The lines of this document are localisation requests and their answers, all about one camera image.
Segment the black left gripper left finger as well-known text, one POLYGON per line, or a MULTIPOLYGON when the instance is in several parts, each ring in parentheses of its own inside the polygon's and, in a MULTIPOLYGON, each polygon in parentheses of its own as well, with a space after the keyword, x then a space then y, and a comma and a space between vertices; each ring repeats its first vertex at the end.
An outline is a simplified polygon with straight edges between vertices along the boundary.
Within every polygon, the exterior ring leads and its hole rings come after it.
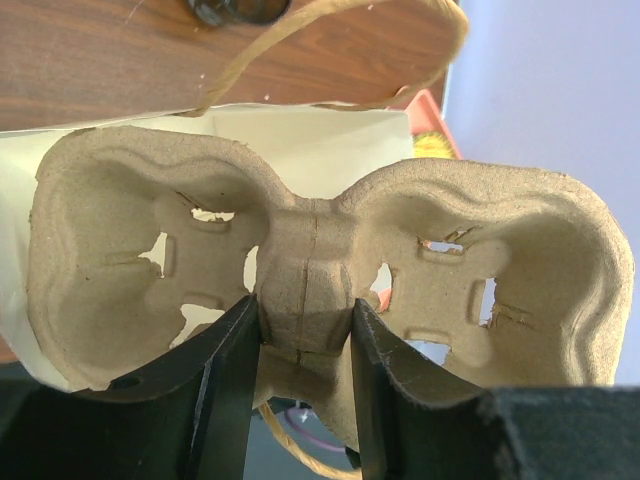
POLYGON ((2 478, 242 478, 260 344, 249 295, 104 391, 2 381, 2 478))

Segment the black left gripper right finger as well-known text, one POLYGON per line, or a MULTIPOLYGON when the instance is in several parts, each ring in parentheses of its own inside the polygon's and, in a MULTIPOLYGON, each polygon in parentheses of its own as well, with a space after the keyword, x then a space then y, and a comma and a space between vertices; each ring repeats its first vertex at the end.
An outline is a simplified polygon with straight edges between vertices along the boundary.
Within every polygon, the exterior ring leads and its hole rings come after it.
POLYGON ((367 479, 635 479, 635 388, 483 389, 352 311, 351 358, 367 479))

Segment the brown pulp cup carrier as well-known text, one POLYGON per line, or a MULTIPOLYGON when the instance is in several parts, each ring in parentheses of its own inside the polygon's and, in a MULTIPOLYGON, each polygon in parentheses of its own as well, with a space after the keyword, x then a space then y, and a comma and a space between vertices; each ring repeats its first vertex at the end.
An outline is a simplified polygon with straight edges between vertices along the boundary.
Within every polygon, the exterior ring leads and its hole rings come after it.
POLYGON ((250 252, 255 402, 308 402, 351 447, 351 312, 382 266, 387 327, 447 345, 446 369, 475 385, 614 380, 633 255, 605 202, 567 175, 407 159, 311 199, 237 141, 120 126, 62 137, 36 179, 28 318, 70 388, 166 353, 186 304, 230 309, 250 252))

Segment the yellow paper bag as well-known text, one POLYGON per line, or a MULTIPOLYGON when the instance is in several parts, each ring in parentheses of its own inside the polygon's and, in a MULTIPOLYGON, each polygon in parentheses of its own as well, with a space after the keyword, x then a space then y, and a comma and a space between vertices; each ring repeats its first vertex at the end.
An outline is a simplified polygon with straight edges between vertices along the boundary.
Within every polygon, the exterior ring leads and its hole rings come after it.
MULTIPOLYGON (((390 110, 342 113, 310 105, 230 104, 199 118, 171 112, 4 132, 1 136, 1 334, 34 384, 61 394, 85 388, 47 357, 29 317, 33 278, 60 263, 31 231, 36 172, 60 139, 82 131, 144 130, 136 151, 148 153, 185 137, 224 137, 247 145, 303 196, 330 198, 368 173, 409 153, 420 127, 410 102, 390 110)), ((81 323, 76 347, 114 347, 131 370, 180 344, 200 325, 216 321, 252 288, 255 242, 241 244, 248 216, 216 209, 172 187, 149 195, 142 212, 133 203, 88 231, 107 243, 117 263, 142 272, 127 276, 116 297, 129 309, 102 309, 81 323)))

